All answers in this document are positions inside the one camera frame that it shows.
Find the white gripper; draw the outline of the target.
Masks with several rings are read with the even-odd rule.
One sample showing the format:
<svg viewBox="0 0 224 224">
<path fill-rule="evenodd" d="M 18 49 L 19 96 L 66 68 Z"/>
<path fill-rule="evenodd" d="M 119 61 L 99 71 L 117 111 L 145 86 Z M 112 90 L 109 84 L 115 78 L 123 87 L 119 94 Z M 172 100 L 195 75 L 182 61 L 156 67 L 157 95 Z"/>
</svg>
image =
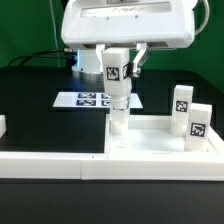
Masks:
<svg viewBox="0 0 224 224">
<path fill-rule="evenodd" d="M 64 12 L 61 38 L 73 49 L 96 46 L 99 62 L 106 45 L 136 46 L 129 76 L 138 78 L 149 57 L 150 45 L 176 49 L 192 44 L 196 4 L 197 0 L 70 0 Z"/>
</svg>

